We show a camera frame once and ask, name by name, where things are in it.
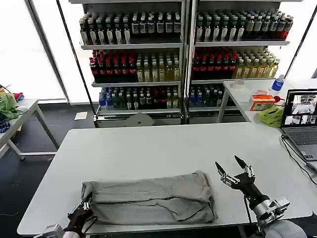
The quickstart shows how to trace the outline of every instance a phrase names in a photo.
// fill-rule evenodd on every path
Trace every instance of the gray cloth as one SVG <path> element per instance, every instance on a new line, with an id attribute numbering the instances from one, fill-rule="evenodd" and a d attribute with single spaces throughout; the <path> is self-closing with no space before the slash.
<path id="1" fill-rule="evenodd" d="M 84 182 L 81 198 L 91 192 L 99 223 L 198 224 L 216 218 L 211 188 L 201 171 L 172 178 Z"/>

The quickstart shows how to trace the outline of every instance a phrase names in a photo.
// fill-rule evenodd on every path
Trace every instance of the metal pole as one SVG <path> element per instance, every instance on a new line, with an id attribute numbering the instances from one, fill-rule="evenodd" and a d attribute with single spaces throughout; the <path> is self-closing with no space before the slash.
<path id="1" fill-rule="evenodd" d="M 285 74 L 285 78 L 287 77 L 289 71 L 291 70 L 291 67 L 293 66 L 293 63 L 294 63 L 294 61 L 295 61 L 295 58 L 296 58 L 296 56 L 297 56 L 299 50 L 301 49 L 301 47 L 302 47 L 302 45 L 303 45 L 303 42 L 304 42 L 304 40 L 305 40 L 305 38 L 306 38 L 306 35 L 307 35 L 307 33 L 308 33 L 308 31 L 309 31 L 309 29 L 310 29 L 310 27 L 311 27 L 311 24 L 312 24 L 312 22 L 313 22 L 313 20 L 314 20 L 314 17 L 315 17 L 315 15 L 316 15 L 316 12 L 317 12 L 317 5 L 316 5 L 316 7 L 315 7 L 315 9 L 314 9 L 314 12 L 313 12 L 313 14 L 312 14 L 312 16 L 311 16 L 311 19 L 309 20 L 308 26 L 307 26 L 307 28 L 306 28 L 306 30 L 305 30 L 305 32 L 304 32 L 304 35 L 303 35 L 303 37 L 302 37 L 302 39 L 301 39 L 301 42 L 299 43 L 299 46 L 298 46 L 298 48 L 297 48 L 297 50 L 296 50 L 296 52 L 295 52 L 295 54 L 294 54 L 294 57 L 293 57 L 293 59 L 292 59 L 292 62 L 291 62 L 291 64 L 289 65 L 289 67 L 288 67 L 288 69 L 287 69 L 287 72 L 286 72 L 286 74 Z"/>
<path id="2" fill-rule="evenodd" d="M 35 6 L 33 4 L 33 0 L 24 0 L 25 2 L 25 5 L 29 11 L 29 14 L 31 16 L 31 19 L 33 21 L 33 24 L 35 26 L 35 29 L 40 37 L 40 40 L 41 40 L 41 43 L 43 45 L 43 48 L 44 48 L 44 51 L 49 59 L 49 62 L 52 66 L 52 69 L 53 69 L 53 72 L 58 80 L 58 83 L 64 93 L 64 96 L 65 98 L 67 99 L 67 101 L 69 102 L 69 98 L 68 98 L 68 94 L 67 94 L 67 90 L 64 86 L 64 83 L 63 83 L 63 80 L 60 76 L 60 72 L 58 70 L 58 67 L 57 67 L 57 64 L 56 64 L 56 61 L 55 61 L 55 58 L 54 58 L 54 55 L 52 53 L 52 50 L 50 48 L 50 44 L 46 38 L 46 35 L 45 35 L 45 32 L 44 32 L 44 29 L 42 27 L 42 24 L 41 24 L 41 21 L 39 19 L 39 16 L 36 12 L 36 9 L 35 9 Z"/>
<path id="3" fill-rule="evenodd" d="M 87 88 L 87 85 L 86 85 L 86 81 L 85 81 L 83 72 L 81 71 L 81 67 L 80 67 L 80 64 L 79 64 L 79 61 L 78 61 L 78 57 L 77 57 L 73 42 L 72 42 L 72 40 L 70 38 L 70 34 L 69 34 L 68 27 L 67 27 L 67 24 L 66 24 L 66 21 L 65 21 L 64 13 L 63 13 L 63 10 L 61 9 L 59 0 L 56 0 L 56 3 L 57 3 L 57 6 L 58 6 L 58 10 L 59 10 L 61 19 L 62 19 L 63 24 L 64 24 L 64 28 L 65 28 L 65 31 L 66 31 L 66 34 L 67 34 L 67 37 L 68 37 L 68 40 L 69 40 L 69 43 L 70 43 L 71 50 L 73 51 L 73 54 L 74 54 L 74 57 L 75 57 L 75 60 L 76 60 L 76 63 L 77 63 L 77 67 L 78 67 L 81 79 L 82 79 L 84 87 L 86 89 L 86 93 L 87 93 L 87 96 L 88 96 L 88 99 L 89 99 L 89 103 L 90 103 L 91 109 L 93 110 L 94 115 L 97 115 L 96 114 L 96 110 L 94 109 L 93 101 L 91 100 L 91 97 L 90 97 L 90 94 L 89 94 L 89 91 L 88 91 L 88 88 Z"/>

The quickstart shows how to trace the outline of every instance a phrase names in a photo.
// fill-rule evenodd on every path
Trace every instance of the white desk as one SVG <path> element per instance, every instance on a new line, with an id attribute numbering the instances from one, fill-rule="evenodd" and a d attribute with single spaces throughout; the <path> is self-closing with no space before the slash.
<path id="1" fill-rule="evenodd" d="M 229 96 L 232 101 L 238 107 L 239 111 L 243 115 L 246 121 L 262 123 L 256 119 L 256 115 L 259 111 L 250 111 L 251 103 L 249 102 L 251 95 L 255 94 L 258 90 L 263 90 L 270 93 L 269 88 L 272 86 L 274 79 L 264 79 L 264 80 L 243 80 L 244 88 L 243 89 L 234 89 L 231 88 L 231 84 L 234 81 L 224 81 L 224 94 L 219 109 L 219 114 L 217 117 L 217 123 L 222 122 L 224 111 L 228 102 Z M 294 87 L 287 81 L 284 82 L 282 90 L 275 95 L 280 96 L 283 99 L 286 99 L 287 92 L 289 89 L 294 89 Z"/>
<path id="2" fill-rule="evenodd" d="M 56 152 L 30 152 L 30 153 L 23 153 L 21 152 L 15 144 L 10 140 L 10 138 L 14 135 L 14 133 L 22 126 L 22 124 L 30 118 L 30 116 L 35 113 L 37 119 L 41 123 L 43 129 L 51 139 L 52 143 L 56 147 L 59 148 L 59 143 L 54 138 L 49 126 L 46 123 L 46 119 L 38 106 L 38 99 L 23 99 L 17 103 L 17 106 L 24 106 L 29 109 L 26 113 L 19 115 L 18 118 L 12 119 L 9 121 L 10 128 L 5 133 L 0 133 L 0 148 L 2 148 L 6 143 L 8 146 L 20 156 L 20 160 L 24 160 L 25 156 L 29 155 L 55 155 Z"/>
<path id="3" fill-rule="evenodd" d="M 75 129 L 68 132 L 17 229 L 35 235 L 46 226 L 68 224 L 67 213 L 80 201 L 88 180 L 134 180 L 176 176 L 202 170 L 213 189 L 213 224 L 177 226 L 94 225 L 89 234 L 153 231 L 248 223 L 243 195 L 222 182 L 218 161 L 231 175 L 242 172 L 234 155 L 252 164 L 256 185 L 271 198 L 287 197 L 285 218 L 305 217 L 317 211 L 317 189 L 288 157 L 274 128 L 254 123 L 219 123 Z"/>

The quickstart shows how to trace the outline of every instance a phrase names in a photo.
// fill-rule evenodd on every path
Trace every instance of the dark floor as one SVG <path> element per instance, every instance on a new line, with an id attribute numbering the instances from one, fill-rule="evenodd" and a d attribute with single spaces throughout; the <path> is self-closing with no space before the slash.
<path id="1" fill-rule="evenodd" d="M 94 128 L 90 106 L 40 105 L 48 124 L 59 141 L 73 128 Z M 77 112 L 87 111 L 86 120 L 74 120 Z M 35 116 L 26 121 L 13 142 L 22 152 L 48 152 L 55 148 Z M 16 229 L 28 207 L 38 185 L 41 182 L 52 156 L 29 156 L 21 162 L 10 150 L 0 158 L 0 224 L 2 236 L 20 238 Z M 308 235 L 317 235 L 317 218 L 296 219 L 295 221 Z M 127 238 L 127 235 L 111 237 Z M 161 234 L 132 234 L 131 237 L 239 237 L 236 227 L 223 229 L 199 229 L 190 231 L 168 232 Z"/>

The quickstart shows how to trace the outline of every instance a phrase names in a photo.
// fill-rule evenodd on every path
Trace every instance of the robotic arm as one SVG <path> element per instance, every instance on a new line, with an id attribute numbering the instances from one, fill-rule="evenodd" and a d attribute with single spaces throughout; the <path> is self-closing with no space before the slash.
<path id="1" fill-rule="evenodd" d="M 220 180 L 235 190 L 240 190 L 249 202 L 250 209 L 255 213 L 260 232 L 266 238 L 306 238 L 305 232 L 290 221 L 277 221 L 284 216 L 284 212 L 290 202 L 283 198 L 280 201 L 270 199 L 262 194 L 255 186 L 255 174 L 253 167 L 247 165 L 238 156 L 234 156 L 239 166 L 244 170 L 243 173 L 230 176 L 225 170 L 215 162 L 220 174 Z"/>

